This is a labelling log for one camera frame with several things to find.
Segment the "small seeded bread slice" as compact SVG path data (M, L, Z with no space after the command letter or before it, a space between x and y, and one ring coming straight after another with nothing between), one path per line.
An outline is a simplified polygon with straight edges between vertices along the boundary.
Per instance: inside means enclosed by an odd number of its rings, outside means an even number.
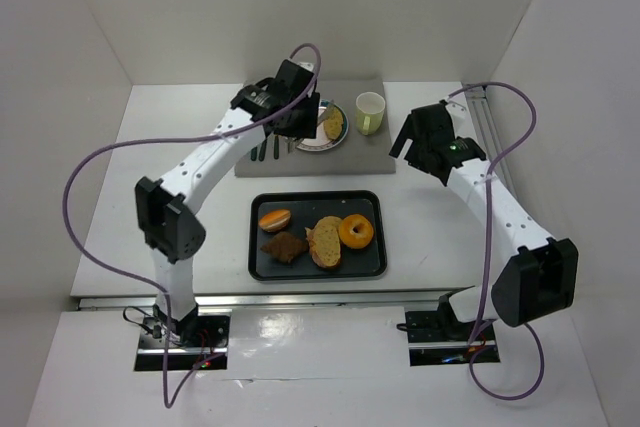
M332 106L326 110L326 118L323 122L323 129L327 138L331 141L337 140L342 133L344 117L340 109Z

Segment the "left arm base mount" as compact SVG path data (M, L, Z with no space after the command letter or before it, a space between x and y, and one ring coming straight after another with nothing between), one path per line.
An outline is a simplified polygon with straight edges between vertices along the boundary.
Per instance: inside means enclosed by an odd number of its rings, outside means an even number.
M122 317L139 328L134 370L160 372L163 368L165 339L169 339L168 370L188 371L194 365L203 371L226 370L231 318L229 315L204 315L181 339L169 333L151 312L127 306Z

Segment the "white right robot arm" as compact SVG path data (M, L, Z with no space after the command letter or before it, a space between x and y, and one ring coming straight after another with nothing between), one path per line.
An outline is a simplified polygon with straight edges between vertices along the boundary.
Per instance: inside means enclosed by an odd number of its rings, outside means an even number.
M510 327L567 309L574 302L579 253L570 239L555 239L521 207L491 172L485 152L456 134L447 104L412 110L390 151L442 182L485 229L485 261L498 260L495 281L450 292L439 300L445 327L501 320Z

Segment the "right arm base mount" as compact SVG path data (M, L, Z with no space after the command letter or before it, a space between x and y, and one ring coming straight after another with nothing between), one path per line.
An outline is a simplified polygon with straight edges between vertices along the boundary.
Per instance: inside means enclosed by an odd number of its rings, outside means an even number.
M499 363L496 335L487 327L469 345L474 322L460 322L450 306L449 295L442 295L431 310L405 312L396 329L406 334L412 367L464 365L475 356L477 363Z

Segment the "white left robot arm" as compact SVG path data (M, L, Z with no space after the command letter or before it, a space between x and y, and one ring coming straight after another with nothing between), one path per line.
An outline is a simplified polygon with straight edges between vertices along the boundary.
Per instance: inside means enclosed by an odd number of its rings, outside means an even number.
M137 221L151 250L155 281L161 287L154 316L168 334L185 341L196 330L193 258L206 230L197 214L218 182L235 164L277 132L303 136L317 123L316 67L284 60L275 77L244 86L213 131L178 166L157 180L135 186Z

